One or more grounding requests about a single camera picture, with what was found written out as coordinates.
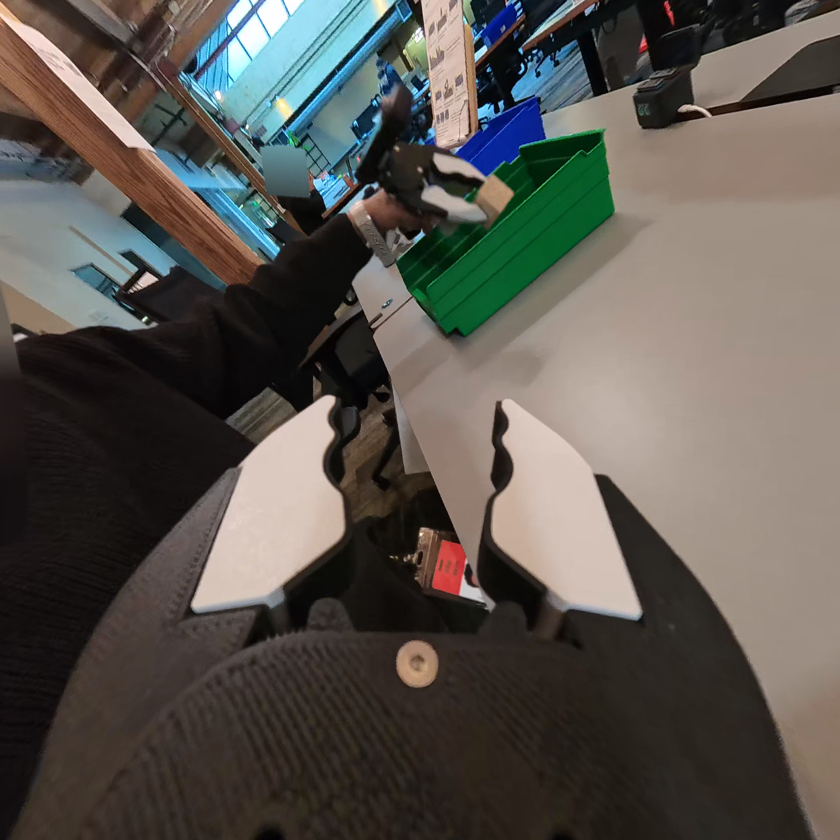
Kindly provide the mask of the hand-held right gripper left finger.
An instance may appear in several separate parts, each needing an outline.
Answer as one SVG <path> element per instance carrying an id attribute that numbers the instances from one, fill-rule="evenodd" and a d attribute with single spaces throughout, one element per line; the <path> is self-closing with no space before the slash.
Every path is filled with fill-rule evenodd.
<path id="1" fill-rule="evenodd" d="M 326 395 L 245 458 L 213 536 L 190 609 L 198 616 L 255 607 L 278 632 L 336 592 L 350 543 L 340 400 Z"/>

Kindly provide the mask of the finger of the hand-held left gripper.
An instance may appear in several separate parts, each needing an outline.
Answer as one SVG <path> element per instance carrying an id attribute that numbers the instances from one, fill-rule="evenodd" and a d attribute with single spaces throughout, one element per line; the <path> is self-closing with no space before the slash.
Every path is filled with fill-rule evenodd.
<path id="1" fill-rule="evenodd" d="M 473 164 L 450 153 L 432 153 L 428 178 L 448 193 L 469 193 L 480 189 L 487 180 Z"/>
<path id="2" fill-rule="evenodd" d="M 441 223 L 487 227 L 490 225 L 487 212 L 470 200 L 475 192 L 471 188 L 467 192 L 450 192 L 442 186 L 426 186 L 419 194 L 419 212 L 426 217 L 435 217 Z"/>

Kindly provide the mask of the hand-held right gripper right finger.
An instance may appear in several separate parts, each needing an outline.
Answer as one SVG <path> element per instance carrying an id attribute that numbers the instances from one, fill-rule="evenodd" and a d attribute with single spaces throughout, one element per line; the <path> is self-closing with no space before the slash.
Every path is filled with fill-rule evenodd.
<path id="1" fill-rule="evenodd" d="M 595 473 L 511 399 L 496 405 L 493 491 L 479 540 L 479 588 L 520 606 L 538 637 L 570 612 L 638 622 L 644 612 Z"/>

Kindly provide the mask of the pale wooden cube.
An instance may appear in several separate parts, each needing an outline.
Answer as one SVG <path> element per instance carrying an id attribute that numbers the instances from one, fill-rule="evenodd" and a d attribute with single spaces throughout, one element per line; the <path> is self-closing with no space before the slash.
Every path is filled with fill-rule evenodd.
<path id="1" fill-rule="evenodd" d="M 475 194 L 474 204 L 481 209 L 489 224 L 505 210 L 515 192 L 496 175 L 489 175 Z"/>

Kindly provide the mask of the green plastic bin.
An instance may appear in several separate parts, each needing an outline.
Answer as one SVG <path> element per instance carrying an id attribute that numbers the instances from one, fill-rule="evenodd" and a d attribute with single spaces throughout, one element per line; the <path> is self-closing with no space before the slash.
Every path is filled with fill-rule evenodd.
<path id="1" fill-rule="evenodd" d="M 436 231 L 396 262 L 445 334 L 476 331 L 615 212 L 604 129 L 524 144 L 493 174 L 513 197 L 489 229 Z"/>

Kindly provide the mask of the person's left hand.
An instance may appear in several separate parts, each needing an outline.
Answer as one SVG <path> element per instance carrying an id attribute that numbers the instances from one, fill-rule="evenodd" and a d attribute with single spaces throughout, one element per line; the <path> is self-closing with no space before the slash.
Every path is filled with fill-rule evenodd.
<path id="1" fill-rule="evenodd" d="M 366 197 L 361 204 L 383 237 L 389 231 L 399 229 L 406 238 L 413 239 L 419 232 L 430 233 L 439 224 L 436 216 L 418 215 L 383 190 Z"/>

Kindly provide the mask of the blue plastic bin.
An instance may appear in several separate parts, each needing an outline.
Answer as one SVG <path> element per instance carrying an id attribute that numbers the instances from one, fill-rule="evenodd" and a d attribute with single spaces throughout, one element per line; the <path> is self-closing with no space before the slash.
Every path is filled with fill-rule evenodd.
<path id="1" fill-rule="evenodd" d="M 502 163 L 514 162 L 521 146 L 545 139 L 540 99 L 530 97 L 490 120 L 456 155 L 490 175 Z"/>

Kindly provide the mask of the narrow instruction board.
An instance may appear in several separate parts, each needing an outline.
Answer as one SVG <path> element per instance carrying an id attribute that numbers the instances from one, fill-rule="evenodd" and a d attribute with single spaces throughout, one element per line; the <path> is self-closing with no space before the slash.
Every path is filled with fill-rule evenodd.
<path id="1" fill-rule="evenodd" d="M 422 1 L 436 145 L 455 151 L 479 130 L 476 60 L 461 1 Z"/>

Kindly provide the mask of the red badge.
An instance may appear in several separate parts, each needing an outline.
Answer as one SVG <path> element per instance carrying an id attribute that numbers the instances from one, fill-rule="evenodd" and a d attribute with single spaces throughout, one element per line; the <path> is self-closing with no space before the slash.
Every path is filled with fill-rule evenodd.
<path id="1" fill-rule="evenodd" d="M 425 595 L 461 606 L 488 609 L 465 549 L 455 532 L 420 528 L 413 564 L 416 582 Z"/>

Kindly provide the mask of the wooden top table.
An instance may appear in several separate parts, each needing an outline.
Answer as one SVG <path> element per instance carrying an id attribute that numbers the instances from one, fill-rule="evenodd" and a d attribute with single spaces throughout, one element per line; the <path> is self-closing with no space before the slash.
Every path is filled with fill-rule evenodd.
<path id="1" fill-rule="evenodd" d="M 604 23 L 637 5 L 635 1 L 521 1 L 528 36 L 523 54 L 534 50 L 553 56 L 577 44 L 593 96 L 609 92 L 595 34 Z"/>

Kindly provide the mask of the person's black sweater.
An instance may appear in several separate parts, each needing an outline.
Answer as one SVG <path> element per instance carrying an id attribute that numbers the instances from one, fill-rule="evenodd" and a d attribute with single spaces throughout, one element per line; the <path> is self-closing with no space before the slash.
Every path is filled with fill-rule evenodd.
<path id="1" fill-rule="evenodd" d="M 229 415 L 293 373 L 324 322 L 220 311 L 19 345 L 23 538 L 2 548 L 2 811 L 16 812 L 70 672 L 153 546 L 251 443 Z"/>

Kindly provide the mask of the thin wooden beam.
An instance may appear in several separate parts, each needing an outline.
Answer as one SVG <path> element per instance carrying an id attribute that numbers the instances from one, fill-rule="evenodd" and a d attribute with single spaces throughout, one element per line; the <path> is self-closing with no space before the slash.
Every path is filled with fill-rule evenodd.
<path id="1" fill-rule="evenodd" d="M 286 210 L 275 197 L 269 194 L 265 179 L 258 172 L 252 160 L 239 148 L 234 139 L 211 117 L 208 111 L 194 99 L 194 96 L 184 88 L 183 84 L 175 77 L 166 75 L 162 77 L 162 84 L 164 89 L 172 95 L 173 99 L 190 114 L 194 122 L 205 132 L 206 136 L 213 140 L 219 150 L 224 152 L 227 158 L 236 164 L 248 183 L 266 199 L 277 215 L 292 229 L 303 234 L 302 228 L 293 214 Z"/>

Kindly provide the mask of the black battery charger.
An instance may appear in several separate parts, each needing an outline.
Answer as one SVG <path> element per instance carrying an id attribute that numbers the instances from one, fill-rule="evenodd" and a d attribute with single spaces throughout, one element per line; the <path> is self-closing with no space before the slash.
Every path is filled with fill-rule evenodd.
<path id="1" fill-rule="evenodd" d="M 683 113 L 681 109 L 695 105 L 691 72 L 690 66 L 654 70 L 638 84 L 633 93 L 633 108 L 641 129 L 666 128 Z"/>

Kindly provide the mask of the thick wooden beam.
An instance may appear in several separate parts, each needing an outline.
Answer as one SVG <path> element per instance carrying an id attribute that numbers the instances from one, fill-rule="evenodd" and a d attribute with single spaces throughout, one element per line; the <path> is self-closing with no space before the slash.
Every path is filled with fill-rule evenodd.
<path id="1" fill-rule="evenodd" d="M 161 161 L 105 129 L 15 32 L 1 23 L 2 86 L 226 285 L 263 261 Z"/>

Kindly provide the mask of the white paper sheet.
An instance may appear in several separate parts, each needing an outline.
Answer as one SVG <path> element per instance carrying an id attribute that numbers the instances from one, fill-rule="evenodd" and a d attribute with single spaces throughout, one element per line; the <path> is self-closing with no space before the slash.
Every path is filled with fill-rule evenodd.
<path id="1" fill-rule="evenodd" d="M 149 142 L 105 99 L 76 65 L 38 30 L 2 14 L 2 21 L 41 59 L 52 74 L 126 147 L 154 153 Z"/>

